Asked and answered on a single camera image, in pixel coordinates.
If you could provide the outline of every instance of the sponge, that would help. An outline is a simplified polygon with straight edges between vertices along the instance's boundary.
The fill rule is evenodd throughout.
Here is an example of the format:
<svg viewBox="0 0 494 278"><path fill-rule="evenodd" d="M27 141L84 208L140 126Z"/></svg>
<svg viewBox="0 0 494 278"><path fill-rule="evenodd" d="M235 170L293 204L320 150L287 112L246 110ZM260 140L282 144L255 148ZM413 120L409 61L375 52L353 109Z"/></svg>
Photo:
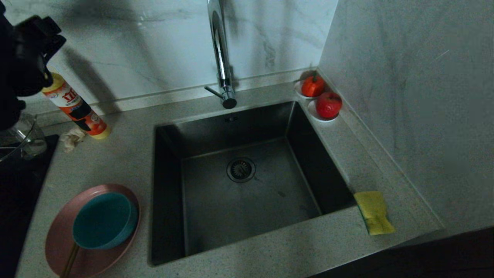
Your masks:
<svg viewBox="0 0 494 278"><path fill-rule="evenodd" d="M370 235L394 233L396 230L386 218L386 203L379 191L354 194Z"/></svg>

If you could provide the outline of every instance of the sink drain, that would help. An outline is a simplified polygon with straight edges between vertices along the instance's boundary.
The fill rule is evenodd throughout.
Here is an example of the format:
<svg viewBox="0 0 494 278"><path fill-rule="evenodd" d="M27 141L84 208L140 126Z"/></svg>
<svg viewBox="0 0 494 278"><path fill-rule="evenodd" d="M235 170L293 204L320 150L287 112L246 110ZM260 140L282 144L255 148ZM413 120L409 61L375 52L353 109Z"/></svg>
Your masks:
<svg viewBox="0 0 494 278"><path fill-rule="evenodd" d="M252 160L245 157L239 157L228 163L226 172L232 181L236 183L245 183L254 177L255 165Z"/></svg>

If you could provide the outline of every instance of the countertop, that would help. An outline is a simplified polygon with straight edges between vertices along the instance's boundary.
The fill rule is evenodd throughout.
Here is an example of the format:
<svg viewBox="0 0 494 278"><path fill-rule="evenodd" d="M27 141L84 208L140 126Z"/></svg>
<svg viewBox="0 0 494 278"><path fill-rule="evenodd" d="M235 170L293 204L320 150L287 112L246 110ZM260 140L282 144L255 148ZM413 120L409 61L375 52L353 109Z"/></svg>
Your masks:
<svg viewBox="0 0 494 278"><path fill-rule="evenodd" d="M26 238L17 277L52 278L44 241L63 205L90 187L117 183L137 195L141 226L128 252L101 278L124 277L307 277L390 248L442 228L410 181L387 156L358 117L343 105L330 123L316 122L316 132L352 191L379 190L396 233L370 236L357 206L323 215L221 248L153 267L149 263L155 127L201 119L269 104L307 100L293 84L239 92L238 106L225 110L215 96L103 116L112 127L104 140L87 138L71 153L59 144L46 176ZM72 122L44 128L62 134Z"/></svg>

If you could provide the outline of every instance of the white dish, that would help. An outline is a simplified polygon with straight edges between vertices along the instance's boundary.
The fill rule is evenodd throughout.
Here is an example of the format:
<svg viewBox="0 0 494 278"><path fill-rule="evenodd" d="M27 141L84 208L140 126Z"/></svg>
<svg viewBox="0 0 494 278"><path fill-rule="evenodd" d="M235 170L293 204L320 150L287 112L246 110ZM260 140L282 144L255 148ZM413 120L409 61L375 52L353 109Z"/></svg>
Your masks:
<svg viewBox="0 0 494 278"><path fill-rule="evenodd" d="M295 90L295 93L297 93L297 95L301 98L304 98L304 99L315 99L317 97L308 97L308 96L305 96L302 94L302 82L303 81L298 81L297 83L295 83L295 86L293 87L293 89Z"/></svg>
<svg viewBox="0 0 494 278"><path fill-rule="evenodd" d="M336 117L328 120L326 118L319 116L319 114L317 113L317 110L316 110L316 100L309 102L309 104L307 105L307 111L309 111L309 114L312 116L312 118L314 118L314 120L321 122L321 123L329 123L329 122L334 121L336 118L338 118L338 116L336 116Z"/></svg>

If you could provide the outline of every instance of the chrome faucet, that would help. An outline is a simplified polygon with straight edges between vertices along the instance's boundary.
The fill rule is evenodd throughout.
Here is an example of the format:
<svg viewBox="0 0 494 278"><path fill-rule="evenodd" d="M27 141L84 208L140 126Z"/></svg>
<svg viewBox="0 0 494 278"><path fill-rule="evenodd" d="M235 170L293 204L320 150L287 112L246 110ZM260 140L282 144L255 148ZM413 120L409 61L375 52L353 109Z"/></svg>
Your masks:
<svg viewBox="0 0 494 278"><path fill-rule="evenodd" d="M204 89L218 96L221 99L223 107L231 109L237 105L237 101L235 100L235 91L232 86L232 75L226 47L225 25L219 1L207 0L207 11L209 13L209 25L211 26L216 66L218 67L217 77L220 92L218 93L207 86Z"/></svg>

